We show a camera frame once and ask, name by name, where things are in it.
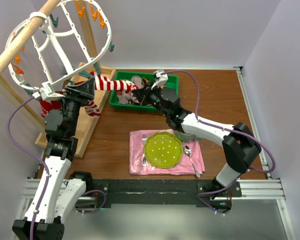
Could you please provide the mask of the brown white striped sock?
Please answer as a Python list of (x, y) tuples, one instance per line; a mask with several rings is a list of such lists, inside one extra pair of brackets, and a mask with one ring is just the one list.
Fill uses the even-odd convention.
[(118, 92), (118, 103), (122, 105), (139, 105), (140, 102), (132, 93)]
[(143, 88), (147, 84), (147, 80), (144, 77), (134, 75), (131, 78), (131, 82), (135, 84), (139, 89)]

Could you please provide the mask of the red white striped sock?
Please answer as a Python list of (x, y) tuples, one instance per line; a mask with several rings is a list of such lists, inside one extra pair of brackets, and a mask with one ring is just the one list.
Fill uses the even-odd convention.
[(87, 115), (90, 117), (99, 117), (101, 115), (101, 111), (98, 106), (95, 104), (93, 100), (91, 100), (87, 105), (84, 106), (84, 110)]
[(139, 87), (129, 80), (111, 80), (102, 74), (91, 71), (90, 74), (94, 77), (94, 88), (98, 91), (116, 91), (129, 94)]

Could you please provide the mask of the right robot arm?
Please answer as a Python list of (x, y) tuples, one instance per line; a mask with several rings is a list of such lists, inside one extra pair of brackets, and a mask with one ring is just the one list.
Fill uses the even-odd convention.
[(226, 163), (212, 180), (210, 188), (210, 192), (217, 196), (225, 196), (231, 190), (230, 185), (246, 173), (261, 152), (260, 143), (246, 124), (222, 124), (199, 117), (181, 106), (174, 89), (147, 85), (134, 89), (132, 94), (142, 105), (152, 105), (162, 113), (172, 130), (207, 139), (223, 148)]

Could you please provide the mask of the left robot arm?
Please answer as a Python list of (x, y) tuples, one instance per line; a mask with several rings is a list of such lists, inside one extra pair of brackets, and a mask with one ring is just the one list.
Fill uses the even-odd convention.
[(47, 146), (44, 170), (31, 205), (23, 219), (16, 219), (12, 231), (20, 240), (60, 240), (66, 218), (74, 210), (80, 196), (94, 190), (92, 175), (76, 173), (61, 191), (64, 177), (75, 157), (75, 138), (80, 109), (95, 97), (95, 79), (66, 85), (59, 100), (61, 107), (50, 110), (45, 118)]

